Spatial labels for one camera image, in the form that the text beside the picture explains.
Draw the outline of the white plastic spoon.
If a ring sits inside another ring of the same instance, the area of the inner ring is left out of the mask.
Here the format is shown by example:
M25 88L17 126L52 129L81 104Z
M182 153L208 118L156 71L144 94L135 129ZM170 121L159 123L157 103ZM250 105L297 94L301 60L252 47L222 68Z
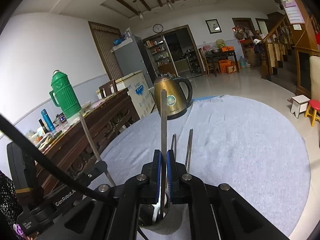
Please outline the white plastic spoon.
M153 206L152 223L155 224L158 214L161 210L161 203L158 202L157 204L152 204L152 206Z

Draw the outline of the wooden dining table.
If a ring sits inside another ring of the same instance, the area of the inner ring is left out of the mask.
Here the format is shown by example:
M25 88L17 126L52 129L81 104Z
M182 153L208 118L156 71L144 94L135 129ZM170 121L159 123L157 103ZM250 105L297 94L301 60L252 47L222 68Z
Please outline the wooden dining table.
M198 51L206 75L213 72L214 76L217 77L217 74L240 72L238 59L232 47L222 47L222 50L217 52L214 50L204 51L202 48L199 48Z

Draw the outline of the gold electric kettle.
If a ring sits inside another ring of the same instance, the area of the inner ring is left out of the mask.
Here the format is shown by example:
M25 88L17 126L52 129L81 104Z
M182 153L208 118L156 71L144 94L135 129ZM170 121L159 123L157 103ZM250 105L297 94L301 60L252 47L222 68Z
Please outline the gold electric kettle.
M188 89L188 97L185 96L180 83L184 83ZM154 84L154 98L159 114L161 113L161 91L167 91L167 119L172 120L183 116L191 105L193 88L188 79L182 76L174 77L170 74L162 74L157 77Z

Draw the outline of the wooden staircase railing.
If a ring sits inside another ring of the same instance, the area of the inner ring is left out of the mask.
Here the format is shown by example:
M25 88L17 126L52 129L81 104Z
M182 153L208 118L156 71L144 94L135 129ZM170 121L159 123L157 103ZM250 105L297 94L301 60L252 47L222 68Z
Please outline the wooden staircase railing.
M263 37L261 77L270 79L278 75L288 56L292 55L293 39L288 16L279 12L268 14L268 33Z

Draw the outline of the round wall clock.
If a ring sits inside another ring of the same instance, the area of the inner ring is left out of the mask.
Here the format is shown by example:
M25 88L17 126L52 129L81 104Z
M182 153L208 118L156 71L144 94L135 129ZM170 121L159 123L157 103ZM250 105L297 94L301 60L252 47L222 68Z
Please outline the round wall clock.
M155 24L155 25L153 26L152 29L153 29L153 31L154 31L155 33L159 34L159 33L161 33L161 32L164 30L164 27L163 27L163 25L157 23L157 24Z

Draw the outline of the yellow red stool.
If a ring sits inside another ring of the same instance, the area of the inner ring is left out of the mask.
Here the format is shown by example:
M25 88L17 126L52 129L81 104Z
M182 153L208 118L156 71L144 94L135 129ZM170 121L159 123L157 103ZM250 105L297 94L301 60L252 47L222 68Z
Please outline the yellow red stool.
M320 110L320 102L314 99L311 99L308 102L307 109L305 111L304 117L305 118L311 118L311 126L313 127L317 122L319 122L319 113Z

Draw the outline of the carved wooden cabinet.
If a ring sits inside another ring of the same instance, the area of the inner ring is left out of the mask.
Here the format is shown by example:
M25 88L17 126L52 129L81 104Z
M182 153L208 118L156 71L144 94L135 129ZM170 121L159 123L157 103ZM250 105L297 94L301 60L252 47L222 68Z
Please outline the carved wooden cabinet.
M72 178L91 167L122 128L139 120L125 88L97 103L84 117L43 150L44 155Z

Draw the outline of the blue bottle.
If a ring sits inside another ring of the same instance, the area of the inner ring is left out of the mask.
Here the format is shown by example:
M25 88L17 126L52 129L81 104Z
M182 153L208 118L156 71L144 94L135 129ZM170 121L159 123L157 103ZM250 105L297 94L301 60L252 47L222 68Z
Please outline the blue bottle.
M54 124L52 123L52 121L51 121L51 119L50 119L50 117L49 117L49 115L48 115L48 113L47 113L47 111L46 111L45 109L43 109L43 110L41 111L41 115L42 115L44 121L46 122L49 131L50 131L50 132L55 131L55 126L54 126Z

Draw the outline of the white low stool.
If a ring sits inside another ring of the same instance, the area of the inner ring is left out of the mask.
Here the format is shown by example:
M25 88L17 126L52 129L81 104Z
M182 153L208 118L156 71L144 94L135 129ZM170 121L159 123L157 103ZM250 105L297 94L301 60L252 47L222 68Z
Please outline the white low stool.
M290 112L298 119L300 113L304 113L308 107L310 99L305 95L292 97L292 106Z

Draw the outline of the framed wall picture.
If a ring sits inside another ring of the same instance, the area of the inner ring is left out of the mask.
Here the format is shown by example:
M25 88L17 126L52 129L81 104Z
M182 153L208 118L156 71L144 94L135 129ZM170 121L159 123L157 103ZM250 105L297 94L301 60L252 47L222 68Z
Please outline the framed wall picture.
M216 33L222 32L221 27L220 27L217 19L206 20L206 25L208 27L210 34L216 34Z

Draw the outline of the white chest freezer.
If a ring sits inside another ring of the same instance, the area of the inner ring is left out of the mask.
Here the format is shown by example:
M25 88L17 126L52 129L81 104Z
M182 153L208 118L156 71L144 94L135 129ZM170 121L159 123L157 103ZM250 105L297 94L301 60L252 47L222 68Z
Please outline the white chest freezer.
M128 94L141 119L152 112L155 101L141 70L117 79L116 87L118 91L128 89Z

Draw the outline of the grey round table cloth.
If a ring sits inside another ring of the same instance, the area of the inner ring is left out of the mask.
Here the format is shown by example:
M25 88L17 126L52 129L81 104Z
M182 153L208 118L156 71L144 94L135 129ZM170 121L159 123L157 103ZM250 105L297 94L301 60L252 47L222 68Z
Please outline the grey round table cloth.
M229 184L284 235L296 227L309 194L305 141L272 107L238 96L194 101L168 121L183 163L193 140L190 172L210 185Z

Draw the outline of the green thermos jug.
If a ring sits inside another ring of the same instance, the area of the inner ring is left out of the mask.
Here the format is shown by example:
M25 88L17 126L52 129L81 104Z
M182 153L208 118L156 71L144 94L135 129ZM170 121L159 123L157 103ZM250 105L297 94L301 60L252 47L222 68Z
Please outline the green thermos jug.
M81 105L67 74L60 70L55 70L52 76L51 88L49 95L54 105L61 108L66 119L70 119L81 111Z

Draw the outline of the grey refrigerator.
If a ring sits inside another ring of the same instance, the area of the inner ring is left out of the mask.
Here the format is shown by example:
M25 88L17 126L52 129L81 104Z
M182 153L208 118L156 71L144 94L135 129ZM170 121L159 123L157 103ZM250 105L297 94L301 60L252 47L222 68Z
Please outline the grey refrigerator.
M111 49L118 66L124 76L132 72L142 71L148 87L153 87L156 73L140 37L133 35Z

